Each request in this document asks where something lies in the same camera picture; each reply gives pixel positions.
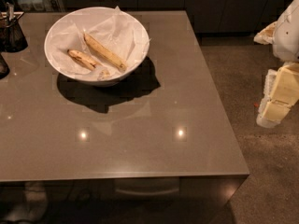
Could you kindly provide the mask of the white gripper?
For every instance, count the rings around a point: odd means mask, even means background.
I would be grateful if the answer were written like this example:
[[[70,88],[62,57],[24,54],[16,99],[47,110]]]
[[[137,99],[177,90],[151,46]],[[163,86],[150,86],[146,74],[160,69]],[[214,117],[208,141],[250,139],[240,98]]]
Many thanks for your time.
[[[262,45],[273,43],[277,58],[294,62],[284,63],[277,71],[270,69],[265,77],[256,122],[261,127],[274,128],[299,100],[299,0],[293,0],[278,21],[263,28],[253,41]]]

